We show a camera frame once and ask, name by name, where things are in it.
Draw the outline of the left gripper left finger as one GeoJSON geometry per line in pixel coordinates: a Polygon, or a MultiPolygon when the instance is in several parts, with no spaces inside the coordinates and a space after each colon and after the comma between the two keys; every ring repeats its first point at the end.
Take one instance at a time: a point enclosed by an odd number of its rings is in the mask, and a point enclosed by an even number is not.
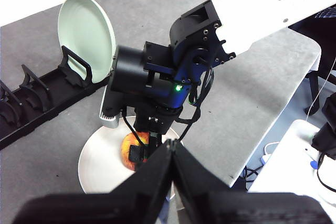
{"type": "Polygon", "coordinates": [[[53,194],[29,200],[14,223],[155,223],[171,187],[173,140],[162,144],[109,193],[53,194]]]}

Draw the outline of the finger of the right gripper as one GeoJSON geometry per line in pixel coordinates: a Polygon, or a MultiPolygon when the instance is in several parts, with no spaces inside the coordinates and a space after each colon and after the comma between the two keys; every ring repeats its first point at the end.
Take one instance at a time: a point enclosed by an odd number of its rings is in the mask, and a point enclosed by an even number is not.
{"type": "Polygon", "coordinates": [[[149,135],[149,156],[161,145],[161,134],[150,132],[149,135]]]}
{"type": "Polygon", "coordinates": [[[142,145],[130,145],[128,159],[134,163],[144,163],[148,160],[148,149],[142,145]]]}

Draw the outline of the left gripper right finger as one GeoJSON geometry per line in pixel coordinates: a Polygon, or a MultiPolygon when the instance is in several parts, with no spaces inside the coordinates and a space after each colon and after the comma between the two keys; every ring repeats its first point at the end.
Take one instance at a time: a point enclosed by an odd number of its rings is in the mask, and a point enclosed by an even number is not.
{"type": "Polygon", "coordinates": [[[178,140],[172,142],[174,183],[192,223],[331,223],[317,200],[294,193],[229,188],[178,140]]]}

